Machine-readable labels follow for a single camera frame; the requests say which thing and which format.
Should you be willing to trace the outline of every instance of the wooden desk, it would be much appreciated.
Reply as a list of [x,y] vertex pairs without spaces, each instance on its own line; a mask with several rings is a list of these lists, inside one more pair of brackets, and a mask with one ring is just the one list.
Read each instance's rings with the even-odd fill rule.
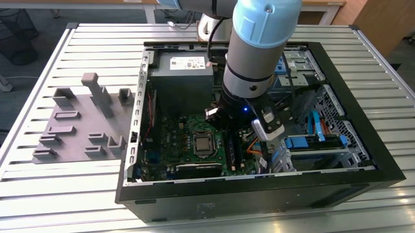
[[[302,11],[322,12],[324,16],[316,20],[321,25],[330,25],[345,3],[346,0],[304,0]],[[157,23],[155,10],[171,9],[159,5],[157,0],[0,0],[0,8],[142,9],[146,11],[147,23]]]

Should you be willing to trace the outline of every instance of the white cable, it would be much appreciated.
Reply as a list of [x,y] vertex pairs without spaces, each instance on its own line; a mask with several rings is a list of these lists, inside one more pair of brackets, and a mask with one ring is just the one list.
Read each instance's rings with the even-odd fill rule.
[[190,28],[190,26],[193,25],[193,21],[195,19],[195,12],[193,12],[193,17],[190,18],[190,22],[189,22],[189,25],[186,27],[181,27],[178,24],[175,24],[173,21],[169,21],[167,24],[174,27],[174,28],[179,28],[182,30],[186,30]]
[[15,76],[15,77],[5,77],[6,79],[17,79],[17,78],[30,78],[30,79],[38,79],[39,77],[33,76]]

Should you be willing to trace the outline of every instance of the green circuit board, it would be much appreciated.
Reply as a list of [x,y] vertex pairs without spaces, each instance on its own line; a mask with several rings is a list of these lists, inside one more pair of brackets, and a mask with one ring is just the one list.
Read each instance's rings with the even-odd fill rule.
[[[214,150],[210,156],[198,156],[195,154],[195,135],[211,137]],[[162,169],[167,166],[186,163],[221,163],[223,165],[222,176],[254,174],[254,159],[245,160],[245,167],[241,169],[233,170],[229,168],[225,146],[225,132],[207,124],[203,116],[163,118],[161,164],[150,169],[155,180],[166,180]]]

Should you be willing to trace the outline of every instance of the light blue robot arm cap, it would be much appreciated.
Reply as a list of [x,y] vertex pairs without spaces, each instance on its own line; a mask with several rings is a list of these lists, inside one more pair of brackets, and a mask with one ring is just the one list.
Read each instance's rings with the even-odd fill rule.
[[179,0],[158,0],[158,3],[161,5],[170,6],[170,7],[174,7],[177,9],[182,10]]
[[239,37],[254,47],[281,46],[293,36],[302,0],[239,0],[234,10],[234,27]]

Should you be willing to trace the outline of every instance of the table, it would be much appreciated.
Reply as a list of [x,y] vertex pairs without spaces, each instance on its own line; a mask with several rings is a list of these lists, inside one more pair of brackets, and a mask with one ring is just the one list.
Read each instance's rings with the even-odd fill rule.
[[[0,8],[26,9],[142,9],[147,23],[157,23],[155,10],[173,9],[155,0],[0,0]],[[304,0],[302,11],[325,12],[321,24],[330,25],[346,0]]]
[[85,72],[97,72],[110,93],[135,89],[145,41],[197,41],[197,26],[79,24],[67,29],[0,149],[0,232],[282,232],[320,233],[415,229],[415,94],[360,31],[300,26],[291,41],[317,41],[380,132],[408,180],[334,208],[145,224],[115,204],[119,160],[31,163],[58,87],[75,94]]

